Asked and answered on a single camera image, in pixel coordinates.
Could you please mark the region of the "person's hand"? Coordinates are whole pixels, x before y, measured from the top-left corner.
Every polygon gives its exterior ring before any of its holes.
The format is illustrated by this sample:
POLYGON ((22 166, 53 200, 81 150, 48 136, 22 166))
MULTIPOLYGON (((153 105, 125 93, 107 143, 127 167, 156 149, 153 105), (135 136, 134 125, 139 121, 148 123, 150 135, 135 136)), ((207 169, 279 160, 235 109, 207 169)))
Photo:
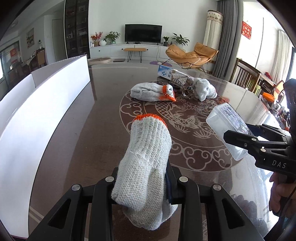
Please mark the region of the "person's hand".
MULTIPOLYGON (((270 177, 270 182, 273 183, 270 193, 269 210, 274 212, 280 211, 280 199, 282 197, 289 197, 292 191, 295 189, 295 183, 284 184, 279 183, 279 174, 273 173, 270 177)), ((290 198, 290 203, 285 211, 285 216, 291 218, 295 214, 295 192, 290 198)))

